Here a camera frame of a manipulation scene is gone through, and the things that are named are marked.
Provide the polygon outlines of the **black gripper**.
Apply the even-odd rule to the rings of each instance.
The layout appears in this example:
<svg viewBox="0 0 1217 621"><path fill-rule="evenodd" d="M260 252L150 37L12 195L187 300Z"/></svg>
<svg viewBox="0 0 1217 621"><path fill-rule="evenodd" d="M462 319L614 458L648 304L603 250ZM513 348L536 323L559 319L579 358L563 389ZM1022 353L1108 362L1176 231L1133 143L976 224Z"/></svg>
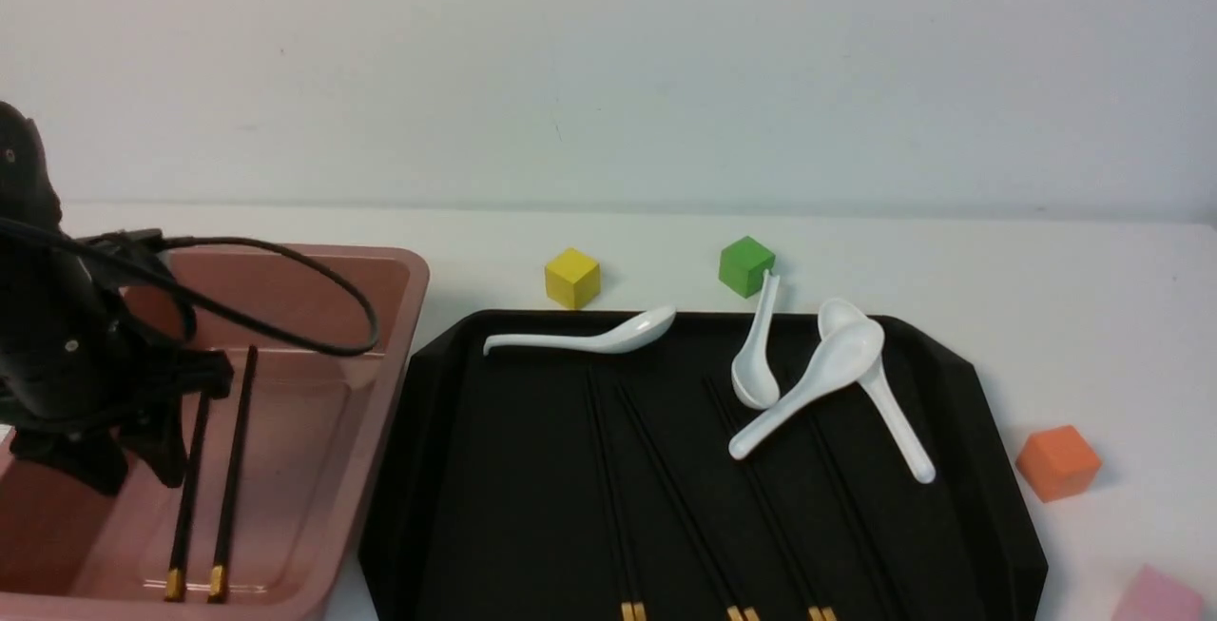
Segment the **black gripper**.
<svg viewBox="0 0 1217 621"><path fill-rule="evenodd" d="M5 279L2 421L19 429L10 452L117 496L127 458L103 432L113 430L162 485L179 488L183 401L224 398L234 377L228 356L187 348L197 330L180 300L156 325L88 279Z"/></svg>

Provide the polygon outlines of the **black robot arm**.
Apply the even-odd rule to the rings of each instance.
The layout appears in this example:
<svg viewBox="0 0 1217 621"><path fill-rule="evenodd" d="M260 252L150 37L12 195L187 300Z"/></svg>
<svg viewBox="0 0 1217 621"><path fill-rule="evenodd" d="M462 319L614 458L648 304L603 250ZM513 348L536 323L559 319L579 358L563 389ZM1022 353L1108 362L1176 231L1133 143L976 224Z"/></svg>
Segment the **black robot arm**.
<svg viewBox="0 0 1217 621"><path fill-rule="evenodd" d="M144 237L77 241L65 234L43 135L2 103L2 423L15 430L10 449L101 496L125 485L128 455L176 488L187 475L183 398L224 397L232 367L221 354L186 351L197 321L185 301L173 303L183 321L178 337L136 318L113 261L168 276Z"/></svg>

